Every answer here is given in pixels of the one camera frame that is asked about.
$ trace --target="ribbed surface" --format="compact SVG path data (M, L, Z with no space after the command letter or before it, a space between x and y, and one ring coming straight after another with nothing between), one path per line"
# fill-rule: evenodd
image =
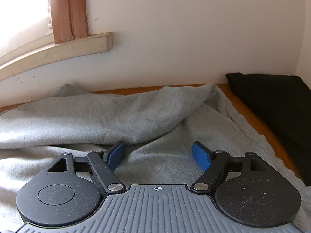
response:
M110 195L89 219L63 229L29 224L18 233L300 233L291 224L272 229L250 228L220 213L205 195L184 185L132 185L124 194Z

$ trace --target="folded black garment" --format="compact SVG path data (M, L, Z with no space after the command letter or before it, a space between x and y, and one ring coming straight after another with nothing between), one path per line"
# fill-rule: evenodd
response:
M232 92L259 116L311 186L311 91L298 76L226 74Z

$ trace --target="white wall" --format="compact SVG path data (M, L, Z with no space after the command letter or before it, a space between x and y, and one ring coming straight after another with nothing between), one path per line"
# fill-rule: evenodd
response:
M110 53L0 82L0 106L87 90L220 83L228 72L294 74L305 0L87 0L90 32L115 33Z
M300 76L311 89L311 0L306 0L304 38L295 74Z

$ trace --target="gray blanket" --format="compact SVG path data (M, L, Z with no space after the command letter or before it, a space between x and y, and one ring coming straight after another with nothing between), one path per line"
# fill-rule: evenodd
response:
M295 224L311 229L311 187L284 167L217 86L120 96L65 85L51 98L0 114L0 230L22 225L15 207L18 190L62 152L85 156L120 140L127 155L115 173L127 186L192 184L202 173L191 155L194 141L231 156L256 152L299 190Z

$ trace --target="window sill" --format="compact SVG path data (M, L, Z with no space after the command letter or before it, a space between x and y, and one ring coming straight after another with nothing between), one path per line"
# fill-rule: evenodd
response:
M49 44L0 65L0 81L46 64L79 56L107 52L113 47L113 33L106 32L62 44Z

